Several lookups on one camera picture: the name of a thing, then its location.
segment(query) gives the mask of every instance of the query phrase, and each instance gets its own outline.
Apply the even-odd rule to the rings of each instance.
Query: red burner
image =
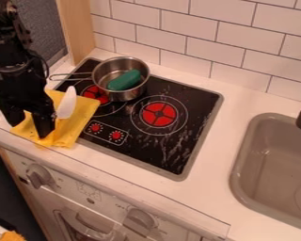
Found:
[[[93,132],[98,132],[100,129],[101,129],[101,126],[100,126],[99,124],[93,124],[93,125],[91,126],[91,130],[92,130]]]
[[[177,118],[175,108],[169,103],[148,104],[142,116],[145,123],[154,127],[166,127]]]
[[[121,138],[121,132],[115,131],[115,132],[112,133],[111,137],[113,139],[120,139]]]
[[[96,86],[87,88],[82,95],[91,99],[99,100],[101,104],[107,104],[109,102],[108,97],[104,93],[104,91]]]

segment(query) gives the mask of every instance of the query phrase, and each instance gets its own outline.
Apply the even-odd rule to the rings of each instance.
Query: toy stove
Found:
[[[87,59],[75,72],[92,72]],[[111,103],[89,78],[65,81],[77,94],[101,106],[80,135],[80,143],[176,181],[189,172],[222,102],[216,93],[151,76],[146,92],[127,103]]]

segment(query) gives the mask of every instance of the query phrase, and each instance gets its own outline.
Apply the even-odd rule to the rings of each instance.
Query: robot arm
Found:
[[[55,110],[44,92],[45,61],[28,49],[31,42],[17,8],[10,0],[0,0],[0,109],[12,126],[24,120],[25,110],[31,112],[39,137],[44,138],[55,130]]]

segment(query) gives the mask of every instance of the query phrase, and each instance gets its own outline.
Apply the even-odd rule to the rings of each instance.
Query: sink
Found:
[[[250,122],[230,189],[247,208],[301,229],[301,130],[294,118],[267,113]]]

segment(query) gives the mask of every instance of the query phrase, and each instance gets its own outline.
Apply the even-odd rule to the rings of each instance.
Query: countertop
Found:
[[[118,55],[95,49],[89,56],[107,59]],[[152,191],[229,223],[228,238],[236,241],[301,241],[300,229],[244,207],[233,197],[229,188],[232,165],[250,120],[267,112],[296,117],[301,110],[301,103],[148,64],[152,74],[206,88],[224,96],[224,102],[186,180],[168,180],[80,144],[75,144],[71,150],[55,148],[52,152],[39,149],[33,143],[8,133],[9,126],[1,113],[0,145],[55,169],[77,173],[81,178],[88,177],[92,183],[103,183],[131,198],[145,198],[142,197],[143,192],[138,190],[144,187],[143,191]],[[69,60],[56,67],[54,73],[70,72],[74,68]],[[50,82],[47,88],[53,88],[56,84]],[[152,205],[155,199],[147,202]]]

